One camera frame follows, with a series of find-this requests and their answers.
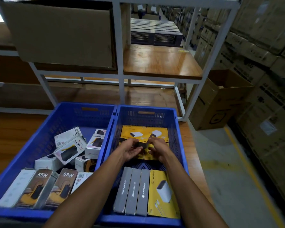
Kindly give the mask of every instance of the human hand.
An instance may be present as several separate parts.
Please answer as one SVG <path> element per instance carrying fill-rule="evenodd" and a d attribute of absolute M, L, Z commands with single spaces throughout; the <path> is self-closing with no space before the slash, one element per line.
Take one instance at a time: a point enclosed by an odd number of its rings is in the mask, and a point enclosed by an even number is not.
<path fill-rule="evenodd" d="M 139 152 L 142 151 L 142 146 L 135 147 L 134 145 L 139 142 L 138 139 L 135 138 L 129 138 L 125 141 L 123 141 L 118 147 L 117 150 L 119 150 L 122 153 L 122 158 L 124 162 L 130 161 L 133 157 L 139 154 Z"/>
<path fill-rule="evenodd" d="M 149 138 L 149 142 L 154 145 L 149 147 L 149 154 L 157 158 L 161 163 L 166 163 L 166 158 L 168 156 L 175 156 L 171 151 L 170 147 L 166 144 L 165 140 L 162 138 Z"/>

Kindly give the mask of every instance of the person's left hand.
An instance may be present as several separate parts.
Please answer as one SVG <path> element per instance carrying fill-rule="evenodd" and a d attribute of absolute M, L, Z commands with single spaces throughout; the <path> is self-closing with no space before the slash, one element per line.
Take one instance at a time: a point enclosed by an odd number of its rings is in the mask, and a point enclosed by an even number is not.
<path fill-rule="evenodd" d="M 142 146 L 140 147 L 134 147 L 134 145 L 138 142 L 138 139 L 135 138 L 129 138 L 125 141 L 123 141 L 117 149 L 122 152 L 123 155 L 123 161 L 127 162 L 130 161 L 133 157 L 135 157 L 139 152 L 142 151 Z"/>

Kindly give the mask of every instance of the yellow floor line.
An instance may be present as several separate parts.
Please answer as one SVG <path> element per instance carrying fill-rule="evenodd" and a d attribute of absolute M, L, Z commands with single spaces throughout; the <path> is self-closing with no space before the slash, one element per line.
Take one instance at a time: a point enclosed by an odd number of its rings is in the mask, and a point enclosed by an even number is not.
<path fill-rule="evenodd" d="M 231 135 L 228 127 L 224 127 L 229 139 L 231 140 L 233 146 L 235 147 L 237 153 L 239 154 L 245 168 L 247 169 L 249 175 L 251 176 L 252 180 L 254 181 L 256 187 L 258 188 L 258 190 L 261 192 L 261 195 L 266 203 L 266 206 L 268 207 L 273 219 L 275 220 L 276 224 L 278 225 L 278 227 L 280 228 L 284 228 L 285 227 L 285 223 L 282 220 L 281 216 L 278 214 L 278 212 L 276 211 L 274 205 L 272 204 L 271 200 L 269 199 L 266 191 L 264 190 L 263 186 L 260 184 L 257 176 L 255 175 L 255 172 L 253 170 L 252 165 L 250 164 L 250 162 L 247 161 L 247 159 L 244 157 L 243 153 L 241 152 L 241 150 L 239 149 L 236 141 L 234 140 L 233 136 Z"/>

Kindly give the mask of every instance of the person's right hand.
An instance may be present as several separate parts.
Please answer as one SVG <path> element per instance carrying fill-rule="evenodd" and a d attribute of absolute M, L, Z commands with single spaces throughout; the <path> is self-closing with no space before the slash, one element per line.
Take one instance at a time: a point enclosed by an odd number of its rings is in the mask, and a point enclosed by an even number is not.
<path fill-rule="evenodd" d="M 164 139 L 153 137 L 149 138 L 149 142 L 154 145 L 154 148 L 149 147 L 149 154 L 157 158 L 161 163 L 165 164 L 166 158 L 170 155 L 174 155 Z"/>

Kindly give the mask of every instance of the blue plastic crate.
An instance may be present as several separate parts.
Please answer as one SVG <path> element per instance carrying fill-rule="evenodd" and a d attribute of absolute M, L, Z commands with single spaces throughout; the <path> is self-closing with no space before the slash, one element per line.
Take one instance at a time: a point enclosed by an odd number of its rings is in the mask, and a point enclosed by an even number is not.
<path fill-rule="evenodd" d="M 119 145 L 119 138 L 123 125 L 132 126 L 152 126 L 152 127 L 166 127 L 168 128 L 169 145 L 175 156 L 183 165 L 185 171 L 189 174 L 187 161 L 185 157 L 184 147 L 181 140 L 179 130 L 177 113 L 173 108 L 159 108 L 159 107 L 143 107 L 143 106 L 129 106 L 120 105 L 117 108 L 115 122 L 112 127 L 107 151 L 104 156 L 104 161 Z M 159 161 L 149 161 L 141 159 L 132 159 L 125 163 L 125 166 L 137 169 L 153 169 L 165 171 L 164 165 Z M 104 206 L 103 214 L 100 218 L 102 224 L 123 225 L 123 226 L 146 226 L 146 225 L 162 225 L 162 226 L 183 226 L 180 219 L 161 218 L 154 216 L 130 216 L 121 215 L 113 212 L 113 204 L 117 194 L 118 186 L 122 176 L 122 170 L 119 172 L 117 179 L 110 192 L 109 198 Z"/>
<path fill-rule="evenodd" d="M 95 167 L 95 169 L 98 169 L 107 149 L 116 109 L 117 106 L 107 104 L 62 102 L 57 105 L 0 175 L 0 199 L 21 169 L 25 167 L 34 168 L 36 159 L 44 157 L 55 150 L 55 135 L 76 126 L 79 126 L 84 138 L 88 141 L 97 128 L 107 129 Z M 46 210 L 0 208 L 0 216 L 24 221 L 44 221 L 52 214 L 53 211 Z"/>

